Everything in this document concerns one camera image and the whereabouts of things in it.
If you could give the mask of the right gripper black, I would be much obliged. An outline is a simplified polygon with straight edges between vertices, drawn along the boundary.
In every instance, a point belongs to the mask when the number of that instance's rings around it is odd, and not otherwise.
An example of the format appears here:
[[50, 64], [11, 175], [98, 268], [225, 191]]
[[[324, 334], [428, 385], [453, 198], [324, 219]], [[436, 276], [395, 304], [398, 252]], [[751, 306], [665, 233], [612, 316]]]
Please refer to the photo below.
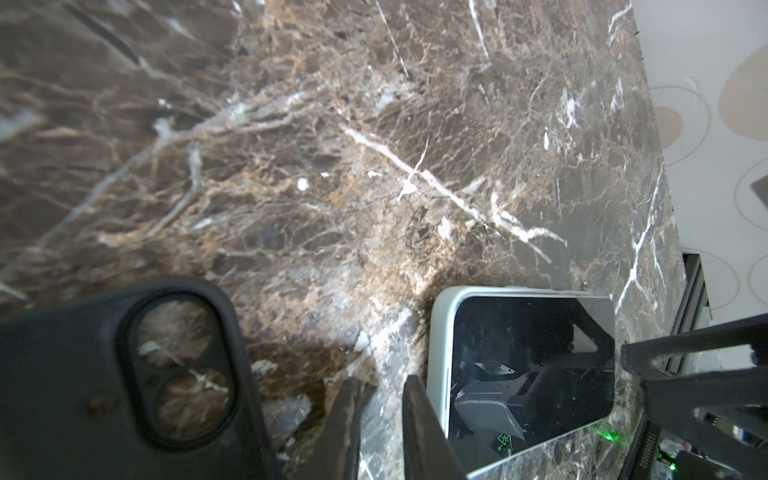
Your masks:
[[[757, 367], [672, 375], [662, 357], [749, 346]], [[746, 479], [767, 477], [767, 314], [621, 347], [648, 420]]]

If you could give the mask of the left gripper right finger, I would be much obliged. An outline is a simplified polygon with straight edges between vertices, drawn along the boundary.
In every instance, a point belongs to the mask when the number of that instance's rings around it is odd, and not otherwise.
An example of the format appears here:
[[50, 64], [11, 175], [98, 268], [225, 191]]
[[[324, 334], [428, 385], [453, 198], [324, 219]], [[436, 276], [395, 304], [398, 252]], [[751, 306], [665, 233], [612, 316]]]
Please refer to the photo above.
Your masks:
[[416, 375], [404, 384], [402, 428], [405, 479], [467, 479]]

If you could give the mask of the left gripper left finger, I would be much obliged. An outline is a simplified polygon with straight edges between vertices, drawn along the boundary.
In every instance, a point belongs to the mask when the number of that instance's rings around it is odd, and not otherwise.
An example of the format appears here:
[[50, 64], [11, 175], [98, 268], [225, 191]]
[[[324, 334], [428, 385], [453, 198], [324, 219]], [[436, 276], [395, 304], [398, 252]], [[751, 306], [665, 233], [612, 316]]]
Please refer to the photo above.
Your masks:
[[360, 381], [346, 379], [312, 454], [297, 473], [297, 479], [358, 478], [362, 408]]

